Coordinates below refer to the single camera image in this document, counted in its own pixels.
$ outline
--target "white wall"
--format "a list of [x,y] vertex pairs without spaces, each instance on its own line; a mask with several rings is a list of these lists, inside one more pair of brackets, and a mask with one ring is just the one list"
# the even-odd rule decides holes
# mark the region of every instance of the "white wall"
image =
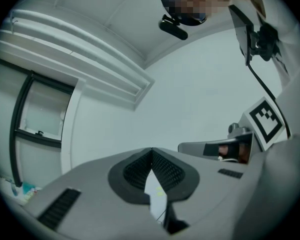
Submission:
[[0,176],[13,180],[9,138],[12,114],[27,75],[0,63]]
[[[282,88],[273,63],[254,57],[251,65],[278,96]],[[226,139],[228,126],[266,95],[245,67],[233,29],[190,43],[146,71],[155,84],[134,112],[83,92],[72,166],[137,148],[176,151],[181,142]]]

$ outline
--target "window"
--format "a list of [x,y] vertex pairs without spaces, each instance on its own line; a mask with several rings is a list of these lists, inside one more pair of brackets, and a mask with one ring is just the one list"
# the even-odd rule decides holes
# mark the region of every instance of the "window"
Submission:
[[62,131],[73,90],[0,60],[0,177],[43,188],[62,175]]

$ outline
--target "small object on shelf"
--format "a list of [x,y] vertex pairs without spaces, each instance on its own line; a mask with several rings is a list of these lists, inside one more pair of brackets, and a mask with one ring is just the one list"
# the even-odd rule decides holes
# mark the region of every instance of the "small object on shelf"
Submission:
[[41,131],[41,130],[38,130],[38,132],[36,132],[35,135],[43,136],[43,135],[44,135],[44,132]]
[[26,183],[26,182],[23,182],[23,184],[22,184],[22,189],[23,189],[23,194],[24,195],[26,193],[28,193],[31,189],[35,189],[35,188],[36,188],[35,185],[29,184],[29,183]]
[[12,193],[16,197],[18,195],[18,192],[17,192],[17,189],[16,189],[16,185],[12,183],[12,180],[10,180],[10,184],[11,184]]
[[31,188],[25,195],[24,199],[29,201],[38,191],[35,190],[34,188]]

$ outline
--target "vent grille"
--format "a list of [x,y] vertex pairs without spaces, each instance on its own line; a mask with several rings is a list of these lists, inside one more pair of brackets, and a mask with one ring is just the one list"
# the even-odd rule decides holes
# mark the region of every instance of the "vent grille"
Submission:
[[66,214],[69,212],[81,192],[74,189],[66,189],[38,218],[38,221],[55,230]]
[[220,169],[218,171],[218,173],[224,174],[224,175],[227,175],[227,176],[230,176],[230,177],[234,177],[234,178],[237,178],[237,179],[240,179],[243,175],[242,172],[237,172],[237,171],[228,170],[228,169]]
[[184,180],[186,173],[183,169],[154,150],[152,153],[152,170],[165,192],[176,187]]
[[146,181],[151,170],[152,154],[151,151],[144,154],[123,170],[123,176],[132,186],[145,191]]

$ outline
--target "black window frame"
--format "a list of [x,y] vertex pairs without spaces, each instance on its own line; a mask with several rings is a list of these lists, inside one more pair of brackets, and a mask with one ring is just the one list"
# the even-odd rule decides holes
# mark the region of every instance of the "black window frame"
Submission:
[[16,66],[10,62],[0,59],[0,64],[8,66],[10,69],[19,71],[25,75],[27,75],[23,85],[20,89],[20,92],[17,96],[12,118],[10,124],[10,133],[9,133],[9,156],[10,156],[10,165],[12,170],[12,177],[14,180],[14,184],[16,187],[22,186],[22,181],[20,177],[20,172],[18,168],[18,161],[17,161],[17,152],[16,152],[16,137],[31,141],[33,143],[41,144],[44,146],[60,148],[62,141],[58,139],[52,139],[48,137],[44,137],[38,134],[33,134],[31,132],[27,132],[25,130],[19,129],[21,116],[24,109],[24,105],[29,93],[29,90],[34,82],[38,82],[40,84],[46,85],[51,87],[55,90],[61,91],[63,93],[72,95],[75,87],[68,85],[66,83],[57,81],[55,79],[49,78],[47,76],[41,75],[39,73],[34,72],[33,70],[27,70],[22,67]]

